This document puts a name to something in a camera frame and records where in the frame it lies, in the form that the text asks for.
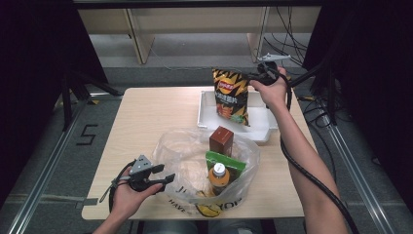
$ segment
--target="yellow chip bag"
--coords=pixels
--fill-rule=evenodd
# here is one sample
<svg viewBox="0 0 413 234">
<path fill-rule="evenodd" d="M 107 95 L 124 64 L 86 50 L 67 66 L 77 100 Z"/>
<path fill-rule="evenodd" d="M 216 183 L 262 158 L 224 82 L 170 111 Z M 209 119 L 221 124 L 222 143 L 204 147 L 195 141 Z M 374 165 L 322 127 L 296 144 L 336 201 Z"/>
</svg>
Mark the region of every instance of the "yellow chip bag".
<svg viewBox="0 0 413 234">
<path fill-rule="evenodd" d="M 212 69 L 215 87 L 216 112 L 236 123 L 249 126 L 246 111 L 248 81 L 235 71 Z"/>
</svg>

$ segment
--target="clear plastic bag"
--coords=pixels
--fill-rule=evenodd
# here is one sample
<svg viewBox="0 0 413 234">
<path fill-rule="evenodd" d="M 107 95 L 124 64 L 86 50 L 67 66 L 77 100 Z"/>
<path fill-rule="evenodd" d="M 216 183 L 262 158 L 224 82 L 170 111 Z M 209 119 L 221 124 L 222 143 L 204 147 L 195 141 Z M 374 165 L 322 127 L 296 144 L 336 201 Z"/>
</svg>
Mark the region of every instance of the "clear plastic bag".
<svg viewBox="0 0 413 234">
<path fill-rule="evenodd" d="M 259 167 L 258 145 L 243 136 L 234 135 L 232 158 L 246 163 L 239 178 L 230 183 L 218 196 L 209 197 L 211 184 L 207 178 L 206 153 L 209 137 L 213 131 L 202 129 L 172 130 L 162 135 L 154 153 L 155 165 L 165 164 L 161 173 L 152 175 L 155 179 L 175 174 L 168 184 L 164 202 L 188 215 L 217 216 L 221 212 L 240 206 L 246 199 L 249 185 Z"/>
</svg>

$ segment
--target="white tray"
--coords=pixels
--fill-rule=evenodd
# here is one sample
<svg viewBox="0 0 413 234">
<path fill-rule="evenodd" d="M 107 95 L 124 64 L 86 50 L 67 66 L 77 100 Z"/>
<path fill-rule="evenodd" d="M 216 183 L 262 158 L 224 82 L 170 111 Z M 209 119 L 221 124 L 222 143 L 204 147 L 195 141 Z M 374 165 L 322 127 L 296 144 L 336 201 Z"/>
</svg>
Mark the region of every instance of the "white tray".
<svg viewBox="0 0 413 234">
<path fill-rule="evenodd" d="M 270 132 L 278 128 L 277 121 L 269 109 L 265 107 L 258 92 L 248 93 L 249 127 L 225 119 L 216 113 L 214 91 L 201 91 L 198 127 L 215 130 L 219 126 L 231 130 L 234 134 L 247 137 L 255 142 L 266 142 Z"/>
</svg>

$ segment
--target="hand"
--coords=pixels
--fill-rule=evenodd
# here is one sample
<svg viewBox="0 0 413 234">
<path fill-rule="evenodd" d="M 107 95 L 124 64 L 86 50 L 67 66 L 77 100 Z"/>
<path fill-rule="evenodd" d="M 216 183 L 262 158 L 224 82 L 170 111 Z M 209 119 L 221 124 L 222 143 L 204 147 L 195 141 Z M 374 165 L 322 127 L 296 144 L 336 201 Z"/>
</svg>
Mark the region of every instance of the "hand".
<svg viewBox="0 0 413 234">
<path fill-rule="evenodd" d="M 131 167 L 128 167 L 122 174 L 122 176 L 128 176 L 130 174 Z M 142 202 L 155 194 L 162 188 L 161 183 L 154 184 L 148 187 L 145 191 L 136 192 L 131 189 L 128 184 L 121 180 L 118 183 L 115 195 L 113 197 L 112 212 L 109 214 L 106 220 L 97 228 L 96 233 L 116 233 L 122 224 L 132 215 L 134 215 L 139 209 Z"/>
<path fill-rule="evenodd" d="M 131 167 L 128 167 L 122 176 L 128 176 L 130 170 Z M 122 184 L 124 182 L 124 180 L 121 180 L 118 183 L 120 185 L 118 185 L 113 197 L 112 214 L 123 217 L 125 220 L 137 212 L 146 198 L 155 194 L 163 186 L 161 183 L 157 183 L 142 192 L 136 192 L 127 184 Z"/>
<path fill-rule="evenodd" d="M 286 71 L 282 67 L 278 67 L 279 73 L 286 75 Z M 274 102 L 282 102 L 285 104 L 285 95 L 286 95 L 286 84 L 285 81 L 280 77 L 276 83 L 265 86 L 261 84 L 259 81 L 252 80 L 249 84 L 257 90 L 264 103 L 267 105 L 271 105 Z"/>
</svg>

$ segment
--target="orange bottle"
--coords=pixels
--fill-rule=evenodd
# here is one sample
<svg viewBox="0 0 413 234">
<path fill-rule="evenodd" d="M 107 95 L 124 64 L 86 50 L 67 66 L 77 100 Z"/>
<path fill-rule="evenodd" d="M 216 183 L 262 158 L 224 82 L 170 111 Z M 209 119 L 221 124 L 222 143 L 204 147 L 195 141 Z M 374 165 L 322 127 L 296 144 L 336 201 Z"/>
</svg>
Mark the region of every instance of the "orange bottle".
<svg viewBox="0 0 413 234">
<path fill-rule="evenodd" d="M 218 196 L 228 185 L 230 181 L 230 173 L 225 165 L 216 163 L 213 168 L 209 170 L 208 178 L 212 184 L 212 192 Z"/>
</svg>

